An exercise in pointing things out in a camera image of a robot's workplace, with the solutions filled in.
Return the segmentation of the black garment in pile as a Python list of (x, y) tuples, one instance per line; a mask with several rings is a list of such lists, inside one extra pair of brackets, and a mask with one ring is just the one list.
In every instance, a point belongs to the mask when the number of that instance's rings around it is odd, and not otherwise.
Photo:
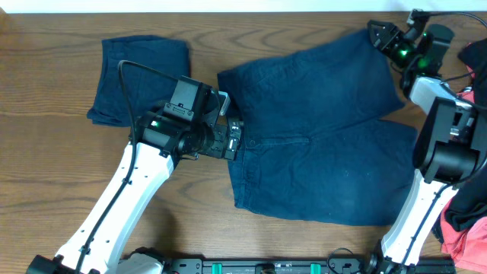
[(434, 178), (458, 192), (434, 224), (441, 243), (447, 241), (448, 229), (463, 232), (486, 216), (486, 40), (467, 45), (458, 58), (472, 73), (473, 101), (465, 109), (452, 100), (436, 100), (441, 128)]

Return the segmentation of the folded dark blue shorts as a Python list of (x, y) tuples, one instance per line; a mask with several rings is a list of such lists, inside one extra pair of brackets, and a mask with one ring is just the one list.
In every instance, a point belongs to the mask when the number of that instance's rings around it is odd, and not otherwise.
[(169, 100), (181, 76), (190, 76), (189, 47), (183, 40), (154, 35), (106, 39), (97, 93), (87, 118), (94, 124), (129, 127), (127, 102), (135, 118)]

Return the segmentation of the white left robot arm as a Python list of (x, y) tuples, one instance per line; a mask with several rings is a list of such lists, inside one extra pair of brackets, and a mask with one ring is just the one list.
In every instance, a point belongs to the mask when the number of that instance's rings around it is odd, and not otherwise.
[(162, 273), (165, 262), (150, 248), (122, 257), (142, 213), (185, 156), (235, 159), (242, 129), (242, 121), (235, 118), (222, 125), (212, 115), (183, 119), (146, 113), (81, 227), (52, 259), (35, 256), (27, 272)]

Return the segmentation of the dark blue shorts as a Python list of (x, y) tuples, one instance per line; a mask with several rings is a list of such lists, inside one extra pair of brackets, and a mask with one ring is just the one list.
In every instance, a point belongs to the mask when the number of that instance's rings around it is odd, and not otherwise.
[(239, 209), (291, 220), (383, 226), (411, 188), (414, 128), (366, 30), (218, 74), (243, 122), (228, 165)]
[(135, 118), (169, 100), (181, 76), (190, 76), (189, 47), (183, 40), (154, 35), (106, 39), (97, 93), (87, 118), (94, 124), (129, 127), (127, 102)]

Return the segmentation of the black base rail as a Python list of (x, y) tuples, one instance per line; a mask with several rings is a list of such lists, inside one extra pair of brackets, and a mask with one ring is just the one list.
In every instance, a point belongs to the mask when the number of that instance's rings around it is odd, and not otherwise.
[(168, 258), (150, 248), (141, 247), (120, 260), (116, 274), (333, 274), (376, 273), (377, 263), (362, 258), (333, 254), (330, 258), (309, 260), (210, 260), (205, 258)]

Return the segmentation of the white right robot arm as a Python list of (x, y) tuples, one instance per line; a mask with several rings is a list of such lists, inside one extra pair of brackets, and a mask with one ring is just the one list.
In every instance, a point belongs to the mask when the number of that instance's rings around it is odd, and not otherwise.
[(444, 207), (486, 167), (486, 110), (456, 95), (439, 70), (454, 32), (425, 19), (369, 21), (374, 48), (401, 70), (400, 88), (426, 113), (413, 152), (412, 188), (391, 229), (370, 255), (366, 273), (442, 273), (451, 261), (420, 260)]

